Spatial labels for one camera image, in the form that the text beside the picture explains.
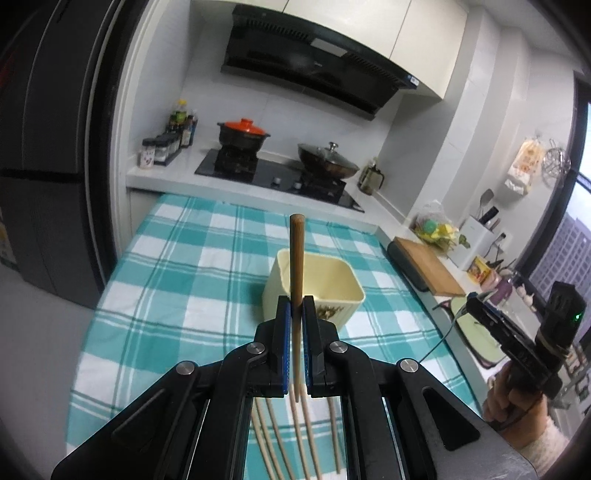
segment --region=black pot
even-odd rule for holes
[[[219,142],[223,147],[237,148],[238,150],[256,153],[267,137],[264,130],[253,126],[252,120],[243,118],[240,122],[218,123],[220,127]]]
[[[352,177],[359,167],[336,151],[338,145],[329,142],[330,148],[298,144],[297,152],[306,170],[315,175],[342,180]]]

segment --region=black glass cooktop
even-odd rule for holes
[[[293,163],[294,165],[289,165],[262,160],[224,148],[211,149],[195,170],[195,174],[248,183],[332,203],[358,212],[364,211],[345,191],[344,181],[315,177],[297,167],[301,162]]]

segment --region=chopstick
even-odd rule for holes
[[[295,438],[297,440],[297,446],[300,450],[300,458],[301,458],[301,466],[304,470],[304,476],[306,480],[310,480],[310,472],[308,470],[308,462],[306,462],[306,453],[304,452],[304,442],[301,439],[301,431],[300,431],[300,421],[297,418],[297,410],[296,410],[296,397],[294,395],[294,386],[290,384],[290,407],[291,407],[291,416],[294,420],[294,430],[295,430]]]
[[[316,452],[314,432],[312,431],[312,424],[310,423],[310,416],[308,414],[308,405],[306,403],[306,394],[301,396],[301,410],[304,413],[304,422],[306,422],[306,432],[308,433],[308,443],[310,444],[310,453],[312,454],[312,462],[314,462],[314,470],[316,470],[316,478],[320,480],[322,479],[322,470],[320,469],[318,453]]]
[[[277,425],[277,419],[275,418],[275,410],[273,410],[273,403],[271,402],[270,398],[266,398],[265,401],[267,402],[267,410],[269,411],[269,416],[271,418],[271,426],[273,427],[273,431],[275,432],[275,437],[277,438],[277,444],[279,445],[279,450],[281,451],[281,456],[283,457],[283,461],[285,462],[285,467],[287,468],[287,473],[290,476],[290,480],[296,480],[296,475],[291,468],[290,459],[287,456],[287,452],[285,451],[285,447],[283,445],[283,440],[281,439],[281,434],[279,433],[279,427]]]
[[[259,422],[261,424],[261,430],[263,437],[265,438],[265,443],[267,444],[267,448],[269,449],[269,453],[271,454],[271,460],[273,462],[273,466],[275,467],[275,471],[277,472],[277,476],[279,480],[285,480],[283,476],[283,471],[281,470],[281,465],[279,465],[279,460],[277,459],[277,455],[275,454],[275,449],[273,448],[273,442],[271,441],[271,436],[269,435],[269,430],[267,429],[267,422],[265,421],[265,417],[262,413],[262,405],[261,399],[255,397],[255,405],[256,405],[256,413],[259,417]]]
[[[335,405],[333,404],[333,398],[332,397],[326,397],[326,400],[329,403],[330,431],[332,432],[333,450],[335,451],[336,472],[337,473],[340,473],[341,459],[340,459],[340,449],[339,449],[339,438],[337,436],[337,430],[336,430]]]
[[[301,302],[304,281],[304,228],[306,217],[290,216],[290,300],[291,300],[291,363],[294,369],[295,401],[300,401]]]
[[[265,447],[265,441],[262,438],[261,426],[258,422],[258,418],[256,417],[256,412],[254,408],[251,410],[251,420],[252,426],[255,429],[256,442],[259,444],[262,460],[263,462],[265,462],[265,467],[267,469],[267,473],[269,474],[269,479],[276,480],[275,473],[273,473],[273,467],[271,466],[271,461],[269,460],[269,454],[267,452],[267,448]]]

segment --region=refrigerator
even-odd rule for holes
[[[10,245],[24,280],[90,308],[116,263],[111,117],[147,1],[29,2],[0,36],[0,210]]]

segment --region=ceiling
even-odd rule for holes
[[[554,27],[528,0],[464,0],[468,5],[482,5],[504,27],[520,28],[530,45],[574,58]]]

